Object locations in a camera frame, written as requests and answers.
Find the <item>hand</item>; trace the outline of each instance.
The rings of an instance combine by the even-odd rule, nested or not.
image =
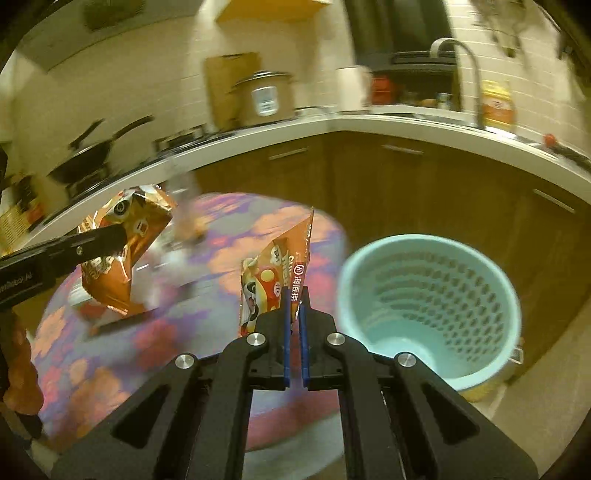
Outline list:
[[[31,363],[31,344],[20,320],[12,330],[15,355],[8,361],[8,381],[3,401],[12,411],[23,415],[37,415],[43,406],[43,393],[38,384],[37,369]]]

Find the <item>silver bolt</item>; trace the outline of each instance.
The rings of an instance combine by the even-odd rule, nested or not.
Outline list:
[[[417,358],[411,353],[404,352],[398,355],[398,363],[403,367],[414,367],[417,363]]]
[[[328,337],[326,337],[328,343],[331,345],[342,345],[345,342],[345,336],[342,333],[330,333]]]
[[[183,370],[191,368],[194,363],[195,359],[191,355],[187,355],[186,353],[179,355],[174,361],[174,364],[177,367],[182,368]]]
[[[265,336],[262,333],[251,333],[248,337],[246,337],[246,341],[249,345],[252,346],[259,346],[262,345],[267,341]]]

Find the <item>orange snack package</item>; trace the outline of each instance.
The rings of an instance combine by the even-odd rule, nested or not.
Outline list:
[[[174,202],[159,187],[145,185],[118,193],[86,217],[79,232],[121,223],[127,233],[127,244],[119,255],[82,264],[82,286],[95,300],[122,315],[145,310],[131,301],[131,267],[168,225],[173,207]]]
[[[310,216],[271,241],[256,258],[242,261],[240,335],[255,331],[261,313],[278,309],[281,289],[291,290],[291,321],[295,321],[310,261],[310,237],[314,209]]]

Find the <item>cabinet handle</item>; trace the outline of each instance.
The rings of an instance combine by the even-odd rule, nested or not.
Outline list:
[[[298,153],[306,153],[308,151],[308,147],[298,148],[297,150],[291,150],[290,152],[285,153],[278,153],[277,155],[271,155],[269,160],[279,160],[280,158],[291,157],[292,155],[297,155]]]
[[[569,207],[568,205],[566,205],[566,203],[562,203],[560,200],[555,199],[554,197],[551,197],[547,193],[544,193],[544,192],[542,192],[541,190],[538,190],[538,189],[534,189],[534,193],[536,195],[539,195],[543,199],[549,200],[552,203],[554,203],[555,205],[558,205],[560,208],[563,208],[567,212],[574,213],[574,208]]]
[[[382,148],[385,148],[386,150],[392,150],[393,152],[402,152],[402,153],[408,153],[411,155],[422,155],[423,154],[423,152],[421,152],[420,150],[413,150],[412,148],[397,147],[396,145],[382,145]]]

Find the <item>white countertop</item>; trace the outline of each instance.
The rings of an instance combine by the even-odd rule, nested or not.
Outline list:
[[[428,112],[429,115],[472,119],[470,115],[465,113],[435,109],[400,106],[390,110],[392,110],[391,113],[398,111]],[[391,135],[469,151],[532,173],[591,204],[590,173],[570,160],[557,158],[519,141],[477,129],[424,120],[375,114],[323,113],[279,124],[241,130],[230,138],[197,147],[135,171],[85,198],[48,224],[35,228],[23,239],[20,248],[66,234],[79,225],[86,215],[103,206],[123,189],[142,184],[160,183],[178,173],[188,172],[234,155],[298,138],[335,131]]]

